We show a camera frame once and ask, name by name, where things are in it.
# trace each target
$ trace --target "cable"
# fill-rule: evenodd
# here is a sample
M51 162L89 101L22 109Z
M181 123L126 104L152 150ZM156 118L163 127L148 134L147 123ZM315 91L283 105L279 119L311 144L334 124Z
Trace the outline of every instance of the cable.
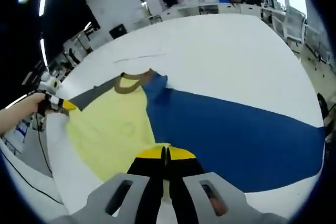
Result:
M45 196L47 196L48 198L52 199L53 201L55 201L56 203L59 203L61 205L63 205L61 202L55 200L54 198L52 198L52 196L46 194L44 191L41 191L39 189L37 189L36 187L34 187L31 183L29 183L24 176L22 176L22 174L16 169L16 167L9 161L9 159L6 157L6 155L3 153L3 151L1 150L2 155L4 156L4 158L10 163L10 165L14 168L14 170L20 175L20 177L33 189L37 190L39 193L44 194Z
M46 154L44 153L44 150L43 150L43 147L42 147L42 142L41 142L41 137L40 137L40 131L39 131L39 124L38 124L38 120L37 120L37 113L35 114L35 118L36 118L36 124L37 124L38 140L40 142L40 146L41 146L41 150L42 150L42 153L43 153L43 157L44 157L44 160L46 161L46 165L48 167L48 170L52 174L52 171L51 171L51 169L50 169L50 167L48 165L48 162L47 162Z
M331 107L331 109L329 110L329 112L332 111L332 109L336 106L336 103Z

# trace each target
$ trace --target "white table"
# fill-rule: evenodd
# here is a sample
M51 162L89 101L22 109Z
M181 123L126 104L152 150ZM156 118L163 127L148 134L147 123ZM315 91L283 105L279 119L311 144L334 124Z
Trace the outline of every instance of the white table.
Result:
M136 59L145 55L156 57ZM129 60L116 63L121 59ZM177 90L323 126L314 88L298 59L274 31L249 15L172 19L126 34L88 55L64 80L57 95L70 99L123 71L140 73L149 67L166 74L169 87ZM222 89L216 88L216 81ZM67 120L61 114L48 115L47 143L56 185L72 214L86 204L87 196L102 181L72 149L64 129ZM318 177L319 174L283 188L247 193L246 198L261 212L289 218L305 202Z
M260 14L261 14L260 12L262 9L270 10L273 13L281 14L282 16L286 14L284 11L281 11L281 10L276 10L273 8L263 8L257 5L235 4L233 6L231 3L199 1L196 5L192 5L190 3L180 3L177 5L173 5L171 8L164 10L162 13L158 15L151 15L151 16L147 16L141 19L140 21L136 22L136 24L139 24L140 22L145 22L145 21L147 21L149 24L150 18L154 16L160 16L162 21L165 21L165 20L173 19L173 18L199 15L198 8L206 7L206 6L217 6L218 12L220 14L241 13L241 14L255 15L255 16L260 17ZM252 11L252 13L251 12L246 13L247 9L253 9L254 11Z

